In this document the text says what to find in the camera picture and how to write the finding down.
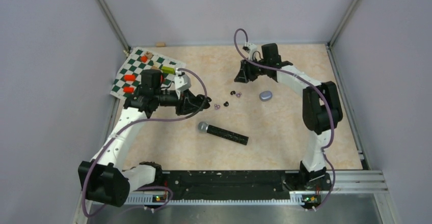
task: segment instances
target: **chess board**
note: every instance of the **chess board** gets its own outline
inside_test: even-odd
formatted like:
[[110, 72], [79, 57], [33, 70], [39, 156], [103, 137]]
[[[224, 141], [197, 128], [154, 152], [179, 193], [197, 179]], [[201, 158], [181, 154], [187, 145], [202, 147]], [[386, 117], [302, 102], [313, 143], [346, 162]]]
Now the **chess board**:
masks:
[[[143, 57], [146, 53], [150, 53], [150, 56], [152, 57], [146, 62], [142, 62], [141, 57]], [[163, 65], [174, 65], [176, 68], [186, 67], [186, 64], [181, 61], [172, 59], [146, 48], [135, 47], [130, 52], [129, 57], [127, 57], [120, 70], [117, 72], [114, 84], [111, 87], [110, 94], [122, 100], [126, 99], [131, 94], [125, 93], [123, 91], [124, 87], [131, 87], [135, 90], [141, 83], [141, 72], [143, 70], [151, 68], [160, 69]], [[124, 75], [135, 75], [136, 79], [135, 81], [125, 81]], [[164, 86], [169, 86], [174, 80], [174, 75], [166, 73], [163, 73], [163, 75], [165, 78]]]

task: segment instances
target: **gray wall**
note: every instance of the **gray wall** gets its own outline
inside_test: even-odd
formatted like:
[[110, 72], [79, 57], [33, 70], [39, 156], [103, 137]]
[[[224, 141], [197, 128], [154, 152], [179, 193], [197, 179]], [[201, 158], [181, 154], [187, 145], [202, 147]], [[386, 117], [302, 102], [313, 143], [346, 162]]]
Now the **gray wall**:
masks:
[[362, 0], [336, 61], [404, 223], [430, 223], [432, 0]]
[[351, 0], [106, 0], [132, 46], [326, 42]]
[[0, 223], [71, 223], [124, 59], [94, 0], [0, 0]]

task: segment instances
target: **microphone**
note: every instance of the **microphone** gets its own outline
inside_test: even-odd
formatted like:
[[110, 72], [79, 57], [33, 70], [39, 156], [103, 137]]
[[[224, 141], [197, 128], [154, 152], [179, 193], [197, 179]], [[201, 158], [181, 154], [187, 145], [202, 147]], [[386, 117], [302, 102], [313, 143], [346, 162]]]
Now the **microphone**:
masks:
[[249, 140], [248, 136], [243, 136], [232, 131], [209, 125], [204, 121], [198, 123], [198, 130], [200, 132], [207, 132], [209, 134], [225, 138], [243, 145], [247, 145]]

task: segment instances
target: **blue oval object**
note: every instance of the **blue oval object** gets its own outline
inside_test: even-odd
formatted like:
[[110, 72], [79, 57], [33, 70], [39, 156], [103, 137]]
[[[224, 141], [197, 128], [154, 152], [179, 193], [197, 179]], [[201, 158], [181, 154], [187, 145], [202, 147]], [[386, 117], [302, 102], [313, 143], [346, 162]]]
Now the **blue oval object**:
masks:
[[259, 94], [259, 99], [261, 99], [261, 101], [263, 102], [269, 101], [272, 97], [273, 97], [273, 93], [270, 91], [264, 91]]

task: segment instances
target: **wooden table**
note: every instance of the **wooden table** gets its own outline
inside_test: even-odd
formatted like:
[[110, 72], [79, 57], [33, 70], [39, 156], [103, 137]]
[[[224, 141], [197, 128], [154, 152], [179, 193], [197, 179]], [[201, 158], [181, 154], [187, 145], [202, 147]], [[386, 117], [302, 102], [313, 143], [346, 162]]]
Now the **wooden table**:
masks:
[[[334, 74], [322, 44], [278, 45], [282, 60], [288, 60], [313, 78], [332, 80]], [[154, 161], [164, 170], [295, 170], [305, 154], [308, 130], [302, 120], [302, 100], [288, 86], [261, 76], [248, 84], [234, 83], [240, 56], [233, 46], [154, 48], [155, 52], [178, 59], [204, 81], [211, 108], [181, 122], [149, 122], [141, 129], [128, 153], [125, 169], [142, 161]], [[202, 94], [192, 80], [191, 91]], [[241, 92], [237, 98], [230, 92]], [[268, 102], [259, 93], [273, 92]], [[221, 108], [215, 110], [214, 104]], [[119, 113], [123, 107], [120, 102]], [[159, 107], [152, 118], [176, 117], [174, 108]], [[247, 146], [210, 134], [199, 133], [200, 121], [249, 137]], [[327, 149], [336, 169], [361, 169], [357, 148], [344, 115], [333, 145]]]

